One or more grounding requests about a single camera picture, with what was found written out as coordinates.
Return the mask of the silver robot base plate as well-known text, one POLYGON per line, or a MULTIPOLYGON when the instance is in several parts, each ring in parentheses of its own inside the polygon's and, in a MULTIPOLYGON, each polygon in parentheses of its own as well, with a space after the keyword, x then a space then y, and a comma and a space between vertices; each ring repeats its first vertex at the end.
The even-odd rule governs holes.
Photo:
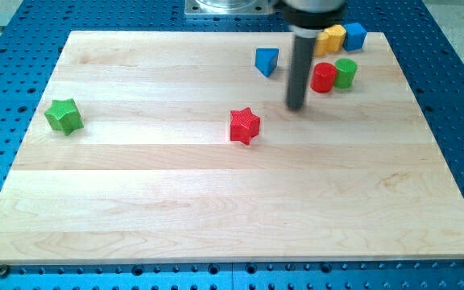
POLYGON ((184 14, 192 17, 210 15, 269 15, 277 0, 185 0, 184 14))

